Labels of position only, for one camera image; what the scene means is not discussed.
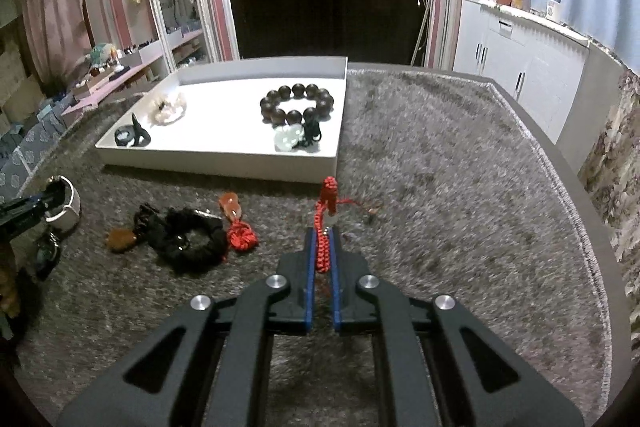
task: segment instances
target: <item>white tray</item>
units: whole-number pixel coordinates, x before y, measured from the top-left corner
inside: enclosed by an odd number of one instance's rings
[[[335,176],[346,93],[345,57],[276,57],[203,64],[175,71],[129,109],[96,149],[107,164],[241,178],[320,183]],[[274,128],[262,121],[260,99],[271,89],[317,84],[334,97],[334,110],[320,124],[322,140],[308,149],[278,151]],[[163,93],[180,90],[185,116],[166,126],[148,115]],[[303,112],[306,99],[282,102],[284,111]],[[149,131],[146,147],[118,147],[114,132],[135,113]]]

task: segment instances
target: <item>metal screw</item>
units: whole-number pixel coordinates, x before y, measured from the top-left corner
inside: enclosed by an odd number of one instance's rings
[[[450,310],[456,305],[456,300],[451,295],[438,295],[436,306],[441,310]]]
[[[280,275],[279,273],[274,273],[267,277],[267,286],[269,288],[274,288],[275,290],[282,288],[287,284],[287,278],[284,275]]]
[[[191,299],[191,307],[194,310],[206,310],[209,306],[211,306],[211,299],[206,295],[196,295]]]
[[[372,290],[373,288],[378,287],[378,285],[380,284],[380,279],[378,279],[375,275],[363,275],[358,280],[358,284],[364,289]]]

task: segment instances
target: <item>black bead bracelet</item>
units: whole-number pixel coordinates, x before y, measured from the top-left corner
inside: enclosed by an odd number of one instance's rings
[[[316,107],[307,107],[302,114],[295,109],[285,113],[282,109],[278,108],[280,102],[289,100],[291,94],[293,98],[307,98],[308,100],[315,100]],[[295,123],[311,122],[312,120],[319,120],[320,118],[326,118],[334,108],[334,97],[331,96],[327,89],[319,89],[316,84],[309,84],[303,86],[302,84],[294,84],[293,87],[280,86],[280,89],[272,89],[267,93],[263,99],[260,100],[260,111],[265,121],[273,123],[274,125],[284,125],[288,123],[293,125]]]

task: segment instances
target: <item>white countertop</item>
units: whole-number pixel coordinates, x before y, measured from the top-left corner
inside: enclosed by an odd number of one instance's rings
[[[517,8],[513,8],[511,6],[504,6],[502,4],[481,3],[478,0],[466,0],[466,1],[471,1],[477,4],[481,4],[483,6],[487,6],[491,10],[496,10],[500,13],[504,13],[505,15],[509,15],[511,17],[516,17],[519,19],[524,19],[527,21],[534,22],[536,24],[540,24],[541,26],[544,26],[546,28],[549,28],[550,30],[560,33],[561,35],[564,35],[568,39],[571,39],[572,41],[586,48],[588,48],[590,45],[591,39],[589,37],[585,37],[584,35],[581,35],[580,33],[573,31],[571,28],[562,26],[561,24],[550,21],[549,19],[545,19],[544,17],[539,17],[533,13],[525,12],[524,10],[518,10]]]

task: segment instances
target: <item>white cup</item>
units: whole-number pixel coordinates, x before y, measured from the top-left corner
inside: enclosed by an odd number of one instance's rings
[[[562,5],[554,0],[546,0],[546,18],[550,21],[559,23],[562,13]]]

